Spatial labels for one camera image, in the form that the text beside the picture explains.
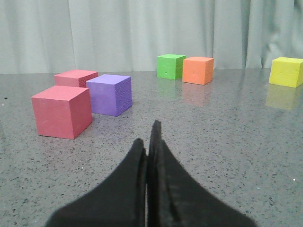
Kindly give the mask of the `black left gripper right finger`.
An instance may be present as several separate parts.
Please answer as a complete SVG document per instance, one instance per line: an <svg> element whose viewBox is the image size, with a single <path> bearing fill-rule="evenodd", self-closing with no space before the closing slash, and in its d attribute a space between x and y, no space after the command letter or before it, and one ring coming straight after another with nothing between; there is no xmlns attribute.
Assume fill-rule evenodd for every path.
<svg viewBox="0 0 303 227"><path fill-rule="evenodd" d="M161 137L161 122L152 126L148 155L148 226L254 227L246 215L204 189L182 167Z"/></svg>

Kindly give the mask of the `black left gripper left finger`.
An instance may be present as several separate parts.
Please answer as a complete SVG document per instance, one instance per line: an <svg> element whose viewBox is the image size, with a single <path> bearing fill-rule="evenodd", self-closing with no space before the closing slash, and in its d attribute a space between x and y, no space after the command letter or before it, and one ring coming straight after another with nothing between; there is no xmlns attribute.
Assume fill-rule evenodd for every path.
<svg viewBox="0 0 303 227"><path fill-rule="evenodd" d="M48 227L143 227L147 157L136 139L114 172L95 189L58 209Z"/></svg>

